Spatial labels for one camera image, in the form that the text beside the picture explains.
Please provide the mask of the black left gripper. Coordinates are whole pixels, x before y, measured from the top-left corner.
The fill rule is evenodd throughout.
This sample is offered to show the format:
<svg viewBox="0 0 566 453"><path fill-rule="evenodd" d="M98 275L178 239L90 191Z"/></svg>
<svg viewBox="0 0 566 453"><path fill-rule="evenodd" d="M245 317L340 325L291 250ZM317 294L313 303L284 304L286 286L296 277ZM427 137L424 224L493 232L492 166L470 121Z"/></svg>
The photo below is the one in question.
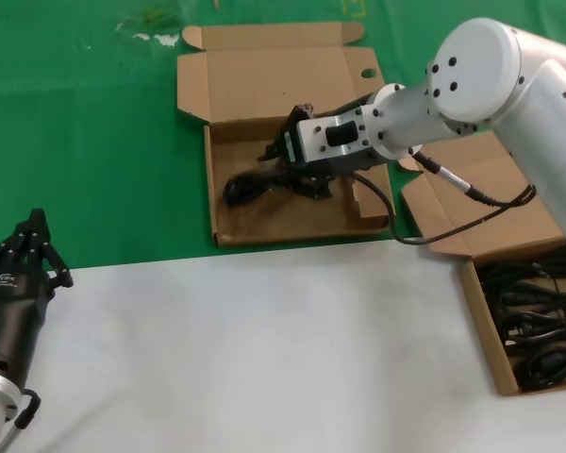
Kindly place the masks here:
<svg viewBox="0 0 566 453"><path fill-rule="evenodd" d="M44 271L44 261L53 277ZM44 210L33 209L0 243L1 377L12 383L27 381L53 289L73 286L69 266L51 244Z"/></svg>

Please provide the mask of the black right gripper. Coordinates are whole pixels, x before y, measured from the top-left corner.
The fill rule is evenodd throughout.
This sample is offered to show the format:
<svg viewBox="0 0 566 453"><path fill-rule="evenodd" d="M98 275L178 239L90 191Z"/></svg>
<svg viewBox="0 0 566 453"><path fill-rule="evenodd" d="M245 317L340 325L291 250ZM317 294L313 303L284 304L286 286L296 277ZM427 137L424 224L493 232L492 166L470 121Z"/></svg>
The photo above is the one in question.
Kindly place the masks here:
<svg viewBox="0 0 566 453"><path fill-rule="evenodd" d="M275 134L274 141L265 147L259 161L280 159L284 163L297 163L300 159L300 139L297 126L313 118L310 104L295 106L283 126ZM330 183L336 176L355 171L366 171L381 165L383 159L370 157L338 157L303 163L285 175L285 187L298 195L310 199L327 199L332 196Z"/></svg>

